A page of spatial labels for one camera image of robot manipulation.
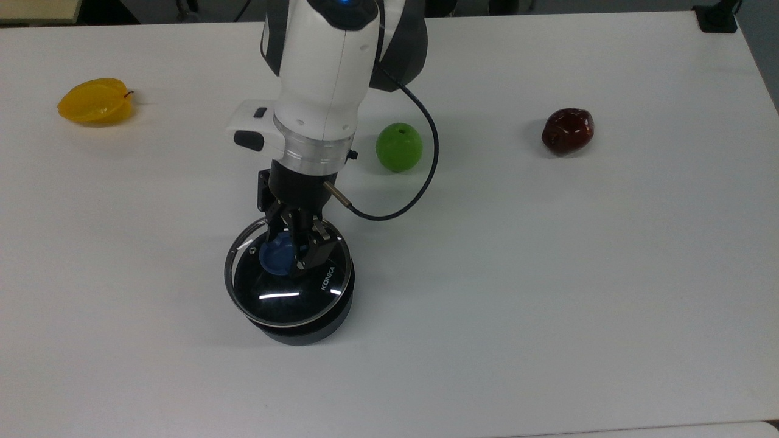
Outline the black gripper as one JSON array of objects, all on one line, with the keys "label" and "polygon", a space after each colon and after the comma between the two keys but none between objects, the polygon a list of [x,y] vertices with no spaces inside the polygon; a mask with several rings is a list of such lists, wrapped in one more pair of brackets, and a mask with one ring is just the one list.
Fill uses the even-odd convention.
[{"label": "black gripper", "polygon": [[[324,183],[333,182],[333,175],[311,176],[287,169],[278,161],[259,171],[257,183],[257,208],[264,212],[265,242],[270,244],[289,230],[293,243],[294,261],[290,277],[296,278],[309,269],[322,265],[335,247],[335,233],[323,220],[323,207],[331,198]],[[308,213],[289,213],[287,206]]]}]

